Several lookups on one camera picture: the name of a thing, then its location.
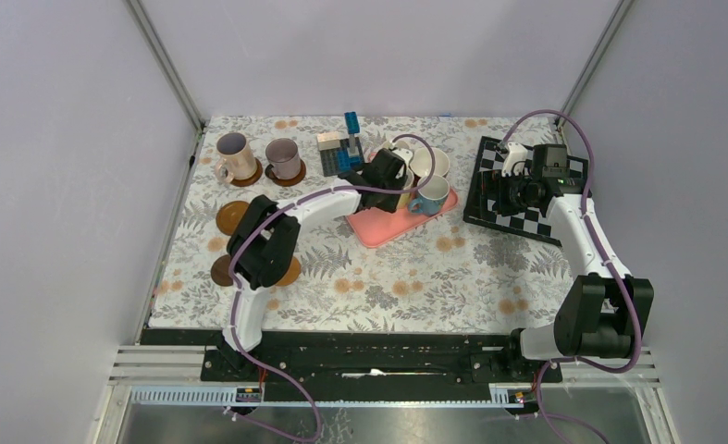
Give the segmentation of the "dark brown wooden coaster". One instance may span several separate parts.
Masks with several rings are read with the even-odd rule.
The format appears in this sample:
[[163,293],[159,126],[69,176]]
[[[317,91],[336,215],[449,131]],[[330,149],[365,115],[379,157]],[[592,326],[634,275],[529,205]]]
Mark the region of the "dark brown wooden coaster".
[[244,201],[233,201],[224,204],[216,214],[216,226],[221,233],[231,236],[250,204]]
[[274,166],[273,165],[268,165],[267,166],[267,168],[265,169],[265,175],[273,183],[275,183],[278,186],[281,186],[281,187],[292,187],[292,186],[300,183],[305,178],[306,171],[307,171],[306,165],[305,165],[304,161],[302,160],[301,161],[300,171],[299,171],[299,173],[294,178],[291,178],[291,179],[279,179],[276,176],[275,172],[274,172]]
[[236,187],[248,187],[256,183],[264,173],[264,168],[262,166],[262,163],[259,159],[255,159],[256,163],[256,169],[255,172],[247,179],[230,179],[228,181],[229,184],[236,186]]

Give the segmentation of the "blue floral mug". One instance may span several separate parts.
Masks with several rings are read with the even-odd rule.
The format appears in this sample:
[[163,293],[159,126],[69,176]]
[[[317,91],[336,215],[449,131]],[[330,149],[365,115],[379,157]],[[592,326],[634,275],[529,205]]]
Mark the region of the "blue floral mug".
[[450,184],[444,177],[423,178],[418,182],[418,190],[407,209],[412,214],[434,216],[441,211],[449,194]]

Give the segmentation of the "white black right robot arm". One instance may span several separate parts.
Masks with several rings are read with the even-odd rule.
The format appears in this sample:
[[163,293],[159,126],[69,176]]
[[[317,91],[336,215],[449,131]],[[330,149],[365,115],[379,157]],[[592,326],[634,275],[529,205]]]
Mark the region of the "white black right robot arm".
[[633,358],[640,350],[654,289],[632,276],[603,233],[590,171],[561,144],[528,148],[507,142],[496,147],[493,169],[478,175],[481,201],[497,216],[538,213],[549,223],[574,279],[554,321],[522,330],[519,346],[503,353],[501,366],[510,379],[528,379],[538,360]]

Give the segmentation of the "white cream cup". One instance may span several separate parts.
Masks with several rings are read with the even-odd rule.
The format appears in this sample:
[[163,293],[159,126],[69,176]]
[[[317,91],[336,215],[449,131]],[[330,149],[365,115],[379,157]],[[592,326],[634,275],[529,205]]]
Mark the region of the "white cream cup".
[[417,179],[427,177],[430,172],[446,178],[450,172],[448,155],[437,148],[419,148],[413,152],[408,167]]

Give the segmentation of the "light wooden coaster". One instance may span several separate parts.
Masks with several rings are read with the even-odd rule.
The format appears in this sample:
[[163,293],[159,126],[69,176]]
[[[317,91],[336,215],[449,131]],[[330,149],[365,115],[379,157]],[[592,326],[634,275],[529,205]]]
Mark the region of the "light wooden coaster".
[[301,264],[296,256],[290,261],[289,268],[285,275],[276,283],[277,287],[287,287],[294,283],[301,274]]

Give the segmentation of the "mauve mug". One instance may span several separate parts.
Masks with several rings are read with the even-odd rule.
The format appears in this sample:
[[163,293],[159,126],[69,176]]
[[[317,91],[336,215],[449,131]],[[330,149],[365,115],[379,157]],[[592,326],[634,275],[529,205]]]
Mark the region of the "mauve mug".
[[294,140],[287,138],[273,140],[266,146],[265,156],[268,161],[266,174],[271,179],[291,180],[300,175],[302,159]]

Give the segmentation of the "yellow mug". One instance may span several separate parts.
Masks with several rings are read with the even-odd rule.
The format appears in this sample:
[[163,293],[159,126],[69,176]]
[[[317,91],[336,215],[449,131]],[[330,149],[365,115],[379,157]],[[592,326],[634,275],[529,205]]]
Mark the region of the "yellow mug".
[[412,192],[411,188],[413,187],[414,183],[414,174],[410,169],[407,169],[404,174],[404,184],[402,186],[403,193],[400,195],[400,198],[397,202],[396,208],[398,210],[404,209],[407,204],[412,199]]

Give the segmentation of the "tall pink beige mug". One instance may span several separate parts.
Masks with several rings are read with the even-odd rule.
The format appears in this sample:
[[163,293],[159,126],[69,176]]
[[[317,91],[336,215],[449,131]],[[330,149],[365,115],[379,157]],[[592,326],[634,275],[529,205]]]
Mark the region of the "tall pink beige mug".
[[256,157],[245,135],[238,132],[223,135],[216,143],[216,150],[220,159],[215,165],[215,175],[220,182],[247,179],[255,172]]

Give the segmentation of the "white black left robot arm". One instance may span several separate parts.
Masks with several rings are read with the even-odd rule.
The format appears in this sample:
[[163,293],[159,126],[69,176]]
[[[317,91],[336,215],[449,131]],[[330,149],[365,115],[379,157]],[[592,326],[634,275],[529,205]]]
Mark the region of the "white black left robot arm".
[[326,188],[275,201],[255,196],[228,241],[233,296],[223,337],[230,345],[223,368],[238,380],[255,374],[268,289],[289,272],[299,236],[333,219],[378,208],[393,213],[408,182],[404,160],[378,151],[359,169],[339,175]]

